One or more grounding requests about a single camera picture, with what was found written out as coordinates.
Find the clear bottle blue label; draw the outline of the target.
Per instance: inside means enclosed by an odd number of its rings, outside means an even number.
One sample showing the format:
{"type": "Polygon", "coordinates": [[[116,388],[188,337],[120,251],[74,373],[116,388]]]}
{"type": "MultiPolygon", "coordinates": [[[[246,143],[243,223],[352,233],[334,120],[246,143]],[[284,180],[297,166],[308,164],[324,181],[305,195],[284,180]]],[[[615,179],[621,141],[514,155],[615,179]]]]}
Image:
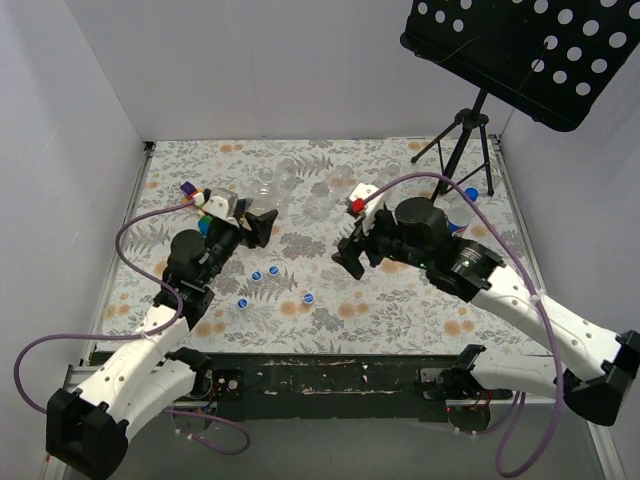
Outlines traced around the clear bottle blue label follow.
{"type": "Polygon", "coordinates": [[[446,214],[447,226],[451,234],[455,237],[463,236],[474,215],[473,209],[463,196],[452,201],[446,214]]]}

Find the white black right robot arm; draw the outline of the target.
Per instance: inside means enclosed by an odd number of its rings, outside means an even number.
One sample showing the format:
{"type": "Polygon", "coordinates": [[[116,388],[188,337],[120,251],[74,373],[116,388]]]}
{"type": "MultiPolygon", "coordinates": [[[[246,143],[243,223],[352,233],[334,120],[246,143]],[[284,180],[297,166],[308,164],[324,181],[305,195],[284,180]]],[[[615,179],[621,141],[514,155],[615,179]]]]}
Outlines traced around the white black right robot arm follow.
{"type": "Polygon", "coordinates": [[[424,272],[437,290],[493,314],[543,346],[549,360],[499,360],[470,344],[455,362],[427,381],[434,398],[463,399],[494,390],[559,397],[575,414],[601,426],[617,420],[639,370],[639,334],[600,327],[529,288],[522,274],[484,245],[454,236],[445,215],[424,197],[389,210],[367,198],[363,186],[346,201],[356,220],[332,259],[360,279],[367,257],[376,267],[388,259],[424,272]]]}

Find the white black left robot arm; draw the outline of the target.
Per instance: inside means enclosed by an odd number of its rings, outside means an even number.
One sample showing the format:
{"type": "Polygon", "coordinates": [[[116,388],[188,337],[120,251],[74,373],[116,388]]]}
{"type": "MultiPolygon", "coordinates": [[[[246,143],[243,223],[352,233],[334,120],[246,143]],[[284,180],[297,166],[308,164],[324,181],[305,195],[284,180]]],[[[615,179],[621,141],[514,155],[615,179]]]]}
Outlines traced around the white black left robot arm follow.
{"type": "Polygon", "coordinates": [[[161,290],[132,339],[74,390],[60,389],[49,399],[49,454],[91,479],[107,479],[150,420],[183,396],[200,400],[211,392],[212,360],[176,345],[208,310],[210,284],[236,248],[266,247],[277,216],[271,210],[203,217],[204,232],[188,229],[173,238],[161,290]]]}

